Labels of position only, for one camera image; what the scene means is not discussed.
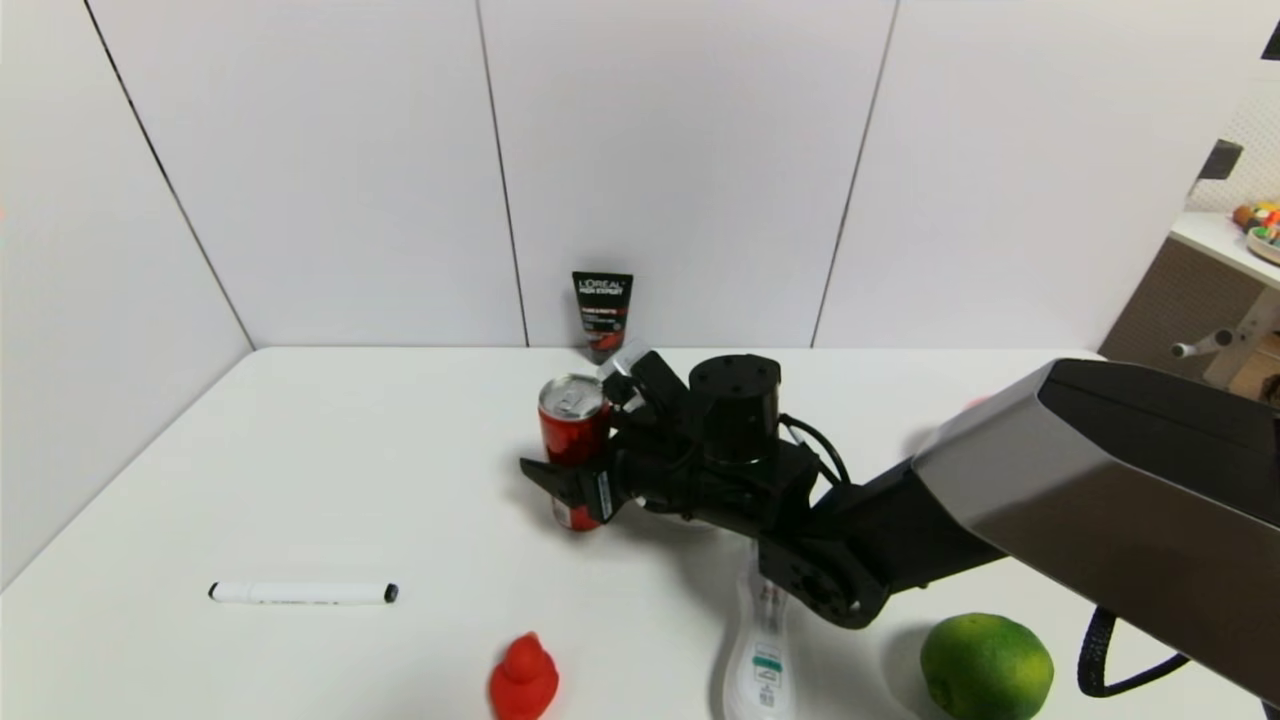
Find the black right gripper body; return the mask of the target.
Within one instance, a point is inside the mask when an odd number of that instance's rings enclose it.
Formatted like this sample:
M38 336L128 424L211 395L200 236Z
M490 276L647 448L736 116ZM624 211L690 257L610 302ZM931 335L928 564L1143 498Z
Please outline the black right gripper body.
M685 447L646 428L613 430L607 419L576 425L576 523L604 525L626 503L678 519L671 482Z

